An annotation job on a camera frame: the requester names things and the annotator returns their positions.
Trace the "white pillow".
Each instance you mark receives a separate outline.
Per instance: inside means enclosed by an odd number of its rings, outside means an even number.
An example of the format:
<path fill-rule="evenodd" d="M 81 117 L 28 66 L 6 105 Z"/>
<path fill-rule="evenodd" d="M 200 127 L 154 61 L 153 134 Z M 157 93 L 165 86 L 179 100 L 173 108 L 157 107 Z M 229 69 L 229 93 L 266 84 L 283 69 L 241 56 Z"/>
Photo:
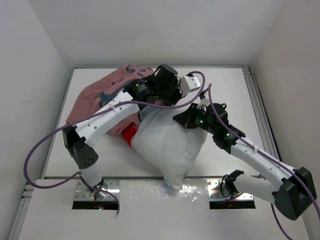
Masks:
<path fill-rule="evenodd" d="M 140 125 L 131 139 L 132 148 L 158 168 L 169 187 L 180 189 L 200 153 L 207 132 L 183 128 L 173 120 L 181 109 L 147 106 L 139 112 Z"/>

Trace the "red patterned pillowcase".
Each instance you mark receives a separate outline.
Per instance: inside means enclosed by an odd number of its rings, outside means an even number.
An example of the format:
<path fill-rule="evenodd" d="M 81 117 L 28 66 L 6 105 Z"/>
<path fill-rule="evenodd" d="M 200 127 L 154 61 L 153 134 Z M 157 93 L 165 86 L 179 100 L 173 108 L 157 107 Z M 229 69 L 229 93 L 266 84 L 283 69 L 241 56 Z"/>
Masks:
<path fill-rule="evenodd" d="M 80 92 L 66 122 L 71 123 L 92 116 L 113 100 L 128 82 L 149 76 L 153 72 L 149 67 L 135 64 L 124 65 L 116 69 Z M 131 140 L 137 133 L 140 122 L 138 114 L 134 113 L 109 130 L 108 134 L 121 135 L 131 146 Z"/>

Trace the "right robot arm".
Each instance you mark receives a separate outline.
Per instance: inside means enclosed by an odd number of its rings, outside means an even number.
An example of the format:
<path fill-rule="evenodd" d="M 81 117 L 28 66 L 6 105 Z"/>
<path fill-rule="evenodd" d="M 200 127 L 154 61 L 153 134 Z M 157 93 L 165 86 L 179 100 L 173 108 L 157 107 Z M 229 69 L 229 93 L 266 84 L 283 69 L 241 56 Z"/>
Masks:
<path fill-rule="evenodd" d="M 206 107 L 193 103 L 187 110 L 173 117 L 186 129 L 200 128 L 212 134 L 213 142 L 228 154 L 254 168 L 262 178 L 235 170 L 224 179 L 222 189 L 231 196 L 248 193 L 269 202 L 290 220 L 296 220 L 317 198 L 311 172 L 296 169 L 275 159 L 258 148 L 228 120 L 226 104 L 214 103 Z"/>

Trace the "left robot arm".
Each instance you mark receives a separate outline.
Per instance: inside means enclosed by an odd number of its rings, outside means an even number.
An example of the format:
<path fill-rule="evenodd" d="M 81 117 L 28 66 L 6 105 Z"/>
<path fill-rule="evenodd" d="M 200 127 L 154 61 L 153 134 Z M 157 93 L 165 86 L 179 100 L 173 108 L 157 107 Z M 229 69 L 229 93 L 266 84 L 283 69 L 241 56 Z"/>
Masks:
<path fill-rule="evenodd" d="M 192 79 L 179 77 L 172 67 L 160 65 L 151 75 L 123 82 L 111 94 L 111 99 L 89 118 L 65 126 L 62 131 L 65 148 L 76 162 L 82 181 L 92 192 L 104 188 L 96 164 L 99 156 L 93 149 L 100 137 L 148 104 L 155 106 L 158 100 L 166 107 L 176 104 L 190 92 L 188 80 Z"/>

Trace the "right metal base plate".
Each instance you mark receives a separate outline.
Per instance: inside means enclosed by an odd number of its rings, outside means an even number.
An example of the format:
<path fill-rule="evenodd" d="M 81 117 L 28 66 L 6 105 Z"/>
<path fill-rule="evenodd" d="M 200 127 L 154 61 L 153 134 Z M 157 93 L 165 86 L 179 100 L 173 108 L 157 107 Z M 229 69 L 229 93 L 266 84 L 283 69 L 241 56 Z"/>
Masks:
<path fill-rule="evenodd" d="M 222 178 L 209 178 L 206 180 L 206 182 L 207 182 L 208 196 L 211 202 L 224 203 L 224 202 L 231 202 L 231 201 L 234 201 L 234 202 L 254 201 L 254 197 L 252 194 L 237 193 L 235 196 L 231 197 L 230 195 L 228 195 L 226 190 L 223 190 L 221 192 Z"/>

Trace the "metal base plate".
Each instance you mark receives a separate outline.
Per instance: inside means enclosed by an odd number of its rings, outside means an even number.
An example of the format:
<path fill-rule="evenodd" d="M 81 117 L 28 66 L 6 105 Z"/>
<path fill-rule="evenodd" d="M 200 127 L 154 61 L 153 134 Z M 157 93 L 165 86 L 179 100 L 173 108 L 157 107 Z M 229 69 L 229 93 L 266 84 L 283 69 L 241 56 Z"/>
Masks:
<path fill-rule="evenodd" d="M 98 188 L 99 191 L 92 191 L 87 188 L 81 180 L 78 180 L 74 193 L 74 201 L 93 202 L 95 198 L 100 202 L 115 201 L 120 194 L 120 181 L 104 180 L 102 187 L 97 186 L 96 188 Z"/>
<path fill-rule="evenodd" d="M 211 202 L 224 203 L 224 202 L 231 202 L 231 201 L 234 201 L 234 202 L 254 201 L 254 197 L 252 194 L 237 193 L 235 196 L 231 197 L 230 195 L 228 195 L 226 190 L 223 190 L 221 192 L 222 178 L 209 178 L 206 180 L 206 182 L 207 182 L 208 196 Z"/>

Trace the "aluminium frame rail right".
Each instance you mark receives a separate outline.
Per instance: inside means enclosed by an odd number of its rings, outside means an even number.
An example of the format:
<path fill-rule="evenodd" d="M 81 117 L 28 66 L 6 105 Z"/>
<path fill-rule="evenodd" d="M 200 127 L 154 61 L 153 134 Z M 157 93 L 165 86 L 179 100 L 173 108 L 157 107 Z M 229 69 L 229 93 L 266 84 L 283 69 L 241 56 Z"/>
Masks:
<path fill-rule="evenodd" d="M 249 92 L 264 150 L 274 158 L 282 161 L 255 76 L 248 66 L 243 67 L 242 72 Z"/>

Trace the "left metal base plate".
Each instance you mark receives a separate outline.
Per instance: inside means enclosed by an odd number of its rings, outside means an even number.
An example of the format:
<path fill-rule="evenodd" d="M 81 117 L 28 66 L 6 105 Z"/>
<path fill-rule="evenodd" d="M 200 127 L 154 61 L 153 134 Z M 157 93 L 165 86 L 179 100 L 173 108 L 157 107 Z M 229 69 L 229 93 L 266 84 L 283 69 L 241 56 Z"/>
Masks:
<path fill-rule="evenodd" d="M 120 194 L 120 181 L 104 180 L 102 187 L 97 186 L 96 188 L 98 188 L 99 191 L 92 191 L 87 188 L 81 180 L 78 180 L 74 193 L 74 201 L 93 202 L 95 198 L 100 202 L 115 201 Z"/>

